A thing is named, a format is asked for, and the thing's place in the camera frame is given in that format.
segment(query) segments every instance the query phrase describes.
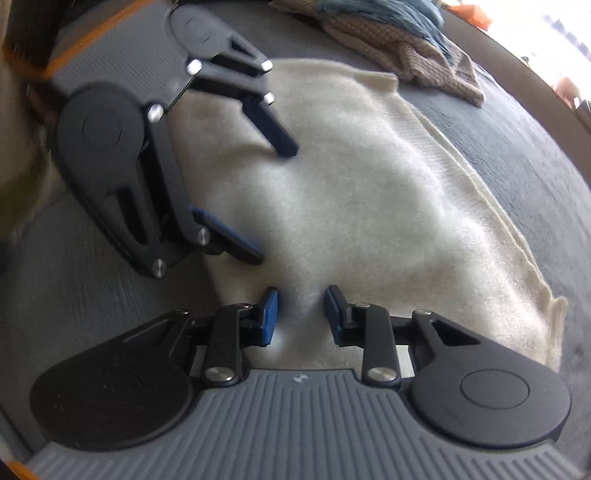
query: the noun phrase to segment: white cloth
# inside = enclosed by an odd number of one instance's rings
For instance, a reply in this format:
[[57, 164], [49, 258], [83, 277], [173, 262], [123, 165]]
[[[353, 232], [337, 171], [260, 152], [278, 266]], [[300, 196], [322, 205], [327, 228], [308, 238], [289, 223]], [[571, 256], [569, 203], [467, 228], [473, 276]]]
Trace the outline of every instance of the white cloth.
[[188, 93], [175, 142], [195, 205], [262, 247], [254, 267], [208, 257], [223, 303], [280, 291], [271, 346], [255, 366], [361, 365], [334, 345], [324, 291], [409, 316], [427, 308], [557, 369], [565, 299], [467, 161], [397, 93], [391, 74], [278, 61], [274, 111], [301, 145], [282, 160], [237, 102]]

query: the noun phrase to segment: bed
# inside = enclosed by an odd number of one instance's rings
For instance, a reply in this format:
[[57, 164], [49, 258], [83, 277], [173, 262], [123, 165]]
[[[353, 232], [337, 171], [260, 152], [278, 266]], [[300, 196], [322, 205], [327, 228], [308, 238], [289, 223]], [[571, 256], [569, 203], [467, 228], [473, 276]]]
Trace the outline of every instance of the bed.
[[[275, 11], [265, 2], [205, 5], [270, 58], [331, 59], [378, 70], [312, 21]], [[559, 445], [588, 468], [591, 192], [538, 122], [484, 69], [476, 70], [486, 96], [482, 108], [418, 85], [401, 84], [400, 94], [481, 175], [526, 237], [554, 293], [569, 299], [560, 373], [571, 389], [573, 408]], [[163, 281], [140, 277], [70, 194], [33, 224], [0, 279], [0, 432], [20, 457], [44, 444], [28, 408], [28, 393], [50, 365], [180, 306], [203, 315], [218, 306], [199, 253]]]

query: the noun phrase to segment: orange stripe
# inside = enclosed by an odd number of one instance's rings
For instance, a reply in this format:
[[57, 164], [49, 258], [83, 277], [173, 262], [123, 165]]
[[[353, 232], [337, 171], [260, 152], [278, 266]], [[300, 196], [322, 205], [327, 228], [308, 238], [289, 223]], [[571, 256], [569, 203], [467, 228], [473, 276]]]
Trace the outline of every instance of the orange stripe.
[[6, 464], [12, 473], [14, 473], [20, 480], [39, 480], [26, 466], [19, 462], [8, 462]]
[[117, 24], [136, 13], [145, 5], [152, 3], [153, 1], [154, 0], [135, 0], [135, 2], [120, 10], [115, 15], [110, 17], [108, 20], [104, 21], [96, 28], [89, 31], [76, 43], [68, 47], [66, 51], [62, 52], [54, 60], [52, 60], [51, 63], [44, 69], [35, 67], [29, 62], [14, 55], [14, 53], [12, 52], [12, 48], [7, 44], [4, 44], [2, 46], [2, 55], [6, 63], [8, 63], [8, 65], [10, 65], [10, 67], [22, 77], [26, 78], [27, 80], [32, 80], [36, 82], [45, 82], [49, 80], [53, 76], [53, 74], [55, 74], [56, 71], [58, 71], [65, 64], [70, 62], [86, 47], [88, 47], [89, 45], [97, 41], [99, 38], [101, 38], [111, 28], [115, 27]]

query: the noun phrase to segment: blue fabric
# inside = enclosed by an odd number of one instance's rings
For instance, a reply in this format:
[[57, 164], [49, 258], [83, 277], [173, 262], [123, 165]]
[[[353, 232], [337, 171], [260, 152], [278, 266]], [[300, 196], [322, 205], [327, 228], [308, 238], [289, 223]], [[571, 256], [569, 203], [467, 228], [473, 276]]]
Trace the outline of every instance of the blue fabric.
[[316, 8], [329, 15], [348, 13], [403, 28], [437, 47], [449, 63], [452, 55], [439, 29], [420, 11], [402, 0], [316, 0]]
[[425, 17], [427, 17], [433, 25], [435, 25], [439, 30], [443, 26], [443, 17], [441, 16], [441, 12], [439, 9], [433, 5], [429, 0], [403, 0], [405, 3], [409, 4], [411, 7], [416, 8], [419, 12], [421, 12]]

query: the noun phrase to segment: gray ribbed panel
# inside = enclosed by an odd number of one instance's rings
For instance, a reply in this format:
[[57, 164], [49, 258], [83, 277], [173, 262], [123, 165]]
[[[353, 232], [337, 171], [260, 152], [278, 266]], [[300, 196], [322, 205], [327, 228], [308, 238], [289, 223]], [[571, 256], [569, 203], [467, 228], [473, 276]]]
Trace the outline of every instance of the gray ribbed panel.
[[146, 105], [168, 108], [191, 80], [188, 53], [168, 31], [172, 2], [156, 0], [107, 31], [55, 73], [51, 84], [64, 96], [81, 86], [109, 82]]
[[[296, 375], [307, 380], [297, 382]], [[393, 390], [352, 371], [253, 371], [207, 390], [159, 439], [113, 453], [50, 443], [41, 480], [559, 479], [582, 473], [550, 443], [512, 452], [460, 447], [424, 428]]]

